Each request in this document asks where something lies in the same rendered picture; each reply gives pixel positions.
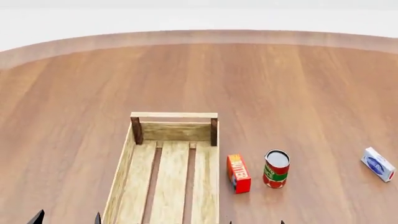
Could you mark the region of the wooden slatted tray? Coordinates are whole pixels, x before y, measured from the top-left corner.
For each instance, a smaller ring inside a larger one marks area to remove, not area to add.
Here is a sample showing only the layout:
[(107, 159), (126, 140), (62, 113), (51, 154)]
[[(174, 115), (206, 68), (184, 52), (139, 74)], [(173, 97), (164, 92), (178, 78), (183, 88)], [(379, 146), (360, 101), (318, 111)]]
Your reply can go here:
[(195, 151), (191, 224), (219, 224), (216, 113), (133, 112), (101, 224), (182, 224)]

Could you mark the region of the red butter box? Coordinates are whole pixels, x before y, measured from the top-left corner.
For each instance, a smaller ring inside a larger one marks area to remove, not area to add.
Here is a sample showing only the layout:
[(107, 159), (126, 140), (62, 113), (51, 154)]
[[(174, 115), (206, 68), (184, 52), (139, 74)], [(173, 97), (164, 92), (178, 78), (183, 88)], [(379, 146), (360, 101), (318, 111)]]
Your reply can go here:
[(240, 154), (230, 154), (227, 156), (226, 166), (229, 180), (233, 186), (235, 194), (250, 192), (251, 175), (249, 175), (243, 157)]

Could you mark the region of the red tomato sauce can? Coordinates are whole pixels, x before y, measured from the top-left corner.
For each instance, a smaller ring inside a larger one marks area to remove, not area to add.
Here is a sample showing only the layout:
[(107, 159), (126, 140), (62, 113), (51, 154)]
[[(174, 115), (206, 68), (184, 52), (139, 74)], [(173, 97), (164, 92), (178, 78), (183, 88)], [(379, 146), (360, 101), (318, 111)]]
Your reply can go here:
[(282, 188), (290, 168), (289, 155), (280, 149), (272, 149), (264, 156), (263, 182), (270, 188)]

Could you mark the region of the white and blue carton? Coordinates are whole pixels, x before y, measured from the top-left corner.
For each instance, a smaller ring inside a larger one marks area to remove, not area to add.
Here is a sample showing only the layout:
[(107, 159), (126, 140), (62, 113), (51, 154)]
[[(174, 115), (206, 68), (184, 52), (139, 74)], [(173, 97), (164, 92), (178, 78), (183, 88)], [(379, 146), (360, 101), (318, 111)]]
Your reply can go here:
[(372, 147), (364, 150), (361, 162), (384, 182), (390, 182), (396, 171), (396, 168)]

